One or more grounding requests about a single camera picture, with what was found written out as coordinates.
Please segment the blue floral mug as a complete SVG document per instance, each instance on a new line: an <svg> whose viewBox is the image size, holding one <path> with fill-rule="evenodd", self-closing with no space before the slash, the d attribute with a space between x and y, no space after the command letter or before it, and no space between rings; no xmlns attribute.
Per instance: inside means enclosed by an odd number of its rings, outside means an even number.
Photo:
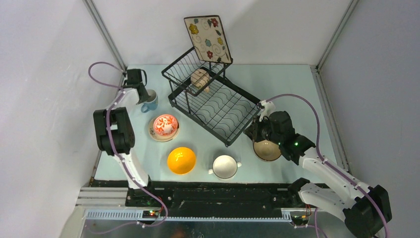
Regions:
<svg viewBox="0 0 420 238"><path fill-rule="evenodd" d="M150 96L141 106L141 112L147 113L149 111L154 111L158 107L158 95L155 90L148 89L148 95Z"/></svg>

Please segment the beige ceramic mug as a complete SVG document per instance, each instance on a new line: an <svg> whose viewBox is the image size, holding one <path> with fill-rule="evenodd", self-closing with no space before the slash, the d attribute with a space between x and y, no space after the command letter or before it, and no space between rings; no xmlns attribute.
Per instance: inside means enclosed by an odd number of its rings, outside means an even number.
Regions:
<svg viewBox="0 0 420 238"><path fill-rule="evenodd" d="M209 80L210 75L204 69L197 69L191 75L191 83L198 89L204 88L204 86L209 82Z"/></svg>

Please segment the square floral ceramic plate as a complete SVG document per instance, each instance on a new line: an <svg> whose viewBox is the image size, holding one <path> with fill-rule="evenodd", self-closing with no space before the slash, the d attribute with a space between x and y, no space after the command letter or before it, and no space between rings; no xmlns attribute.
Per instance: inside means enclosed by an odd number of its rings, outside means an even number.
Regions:
<svg viewBox="0 0 420 238"><path fill-rule="evenodd" d="M219 15L189 16L184 23L199 60L233 63Z"/></svg>

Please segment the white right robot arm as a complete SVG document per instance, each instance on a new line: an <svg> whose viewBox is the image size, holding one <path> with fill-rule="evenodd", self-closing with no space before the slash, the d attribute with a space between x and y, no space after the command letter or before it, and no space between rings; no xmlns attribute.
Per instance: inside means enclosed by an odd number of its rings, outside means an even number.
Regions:
<svg viewBox="0 0 420 238"><path fill-rule="evenodd" d="M323 189L300 178L289 186L294 207L314 205L344 222L357 238L372 238L392 220L389 195L380 185L372 187L355 178L319 152L308 138L295 132L286 111L257 115L245 133L254 141L275 144L282 156L310 171L328 186Z"/></svg>

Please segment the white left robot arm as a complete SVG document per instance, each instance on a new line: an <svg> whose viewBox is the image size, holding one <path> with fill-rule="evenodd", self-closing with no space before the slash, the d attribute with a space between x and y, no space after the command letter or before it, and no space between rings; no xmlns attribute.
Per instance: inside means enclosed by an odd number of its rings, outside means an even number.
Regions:
<svg viewBox="0 0 420 238"><path fill-rule="evenodd" d="M141 189L137 199L147 207L156 202L157 194L154 190L147 188L150 177L141 167L134 151L135 132L129 112L148 97L143 85L124 85L118 89L110 105L93 112L99 150L106 152L117 161L127 178L129 188Z"/></svg>

